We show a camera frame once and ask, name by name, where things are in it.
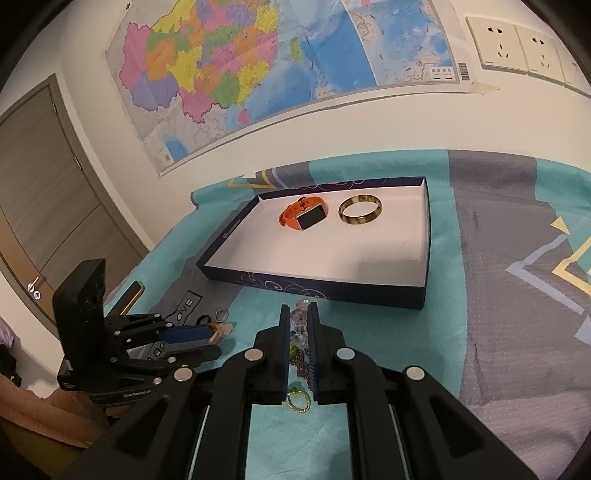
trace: orange smartwatch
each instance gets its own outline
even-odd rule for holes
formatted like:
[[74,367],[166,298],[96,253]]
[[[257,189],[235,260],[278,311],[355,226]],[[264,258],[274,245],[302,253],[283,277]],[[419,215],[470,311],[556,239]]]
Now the orange smartwatch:
[[279,223],[294,230],[306,230],[326,218],[328,208],[320,197],[302,197],[289,205],[281,215]]

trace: white outlet plate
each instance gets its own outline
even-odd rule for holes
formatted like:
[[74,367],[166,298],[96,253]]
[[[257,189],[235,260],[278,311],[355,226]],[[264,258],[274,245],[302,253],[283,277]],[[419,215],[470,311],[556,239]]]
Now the white outlet plate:
[[556,50],[558,50],[558,56],[564,73],[564,86],[591,97],[591,86],[571,52],[569,52],[569,49],[562,45],[561,42],[556,42]]
[[528,73],[564,85],[564,74],[554,40],[520,25],[515,28],[523,46]]
[[515,27],[507,22],[466,17],[484,69],[527,73],[527,63]]

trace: wooden door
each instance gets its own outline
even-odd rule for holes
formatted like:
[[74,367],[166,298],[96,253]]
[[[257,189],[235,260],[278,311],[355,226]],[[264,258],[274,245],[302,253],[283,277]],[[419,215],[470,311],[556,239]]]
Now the wooden door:
[[49,86],[0,124],[0,255],[52,320],[53,292],[79,262],[106,258],[110,292],[141,260],[73,154]]

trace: barcode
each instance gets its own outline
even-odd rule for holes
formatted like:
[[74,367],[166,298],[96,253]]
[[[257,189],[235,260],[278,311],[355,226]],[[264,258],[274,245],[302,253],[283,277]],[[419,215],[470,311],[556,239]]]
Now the barcode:
[[468,66],[465,63],[458,63],[457,66],[460,68],[460,77],[462,77],[462,80],[469,82]]

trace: door frame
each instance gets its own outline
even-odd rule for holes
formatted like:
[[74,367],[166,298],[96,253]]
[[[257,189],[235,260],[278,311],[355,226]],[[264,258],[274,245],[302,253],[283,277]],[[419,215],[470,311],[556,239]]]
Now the door frame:
[[[86,156],[86,152],[80,143],[78,135],[76,134],[76,130],[72,125],[70,117],[68,115],[68,111],[66,109],[66,104],[61,96],[60,86],[57,81],[56,74],[52,74],[46,80],[43,80],[37,86],[33,87],[29,92],[27,92],[23,97],[19,98],[6,112],[4,112],[0,116],[0,125],[3,124],[12,113],[14,113],[18,108],[21,107],[23,103],[33,97],[36,93],[40,90],[44,89],[45,87],[49,88],[49,93],[51,96],[51,100],[56,107],[56,114],[57,118],[60,122],[61,129],[64,132],[64,136],[66,137],[66,141],[68,142],[70,149],[74,156],[77,158],[79,166],[82,170],[82,173],[86,177],[90,188],[94,191],[96,197],[99,200],[100,205],[102,205],[107,214],[113,220],[116,227],[121,231],[122,235],[129,241],[131,247],[138,253],[140,258],[144,258],[149,250],[143,244],[143,242],[139,239],[138,235],[135,231],[131,228],[125,217],[121,214],[117,205],[106,191],[104,185],[100,181],[98,175],[95,172],[95,169],[92,167],[90,160]],[[21,286],[20,282],[12,273],[12,270],[4,260],[0,252],[0,272],[6,278],[8,284],[12,287],[12,289],[16,292],[18,297],[21,301],[28,307],[31,313],[41,322],[41,324],[49,330],[54,336],[58,337],[57,333],[57,326],[51,321],[51,319],[43,312],[35,303],[33,298],[28,294],[27,291]]]

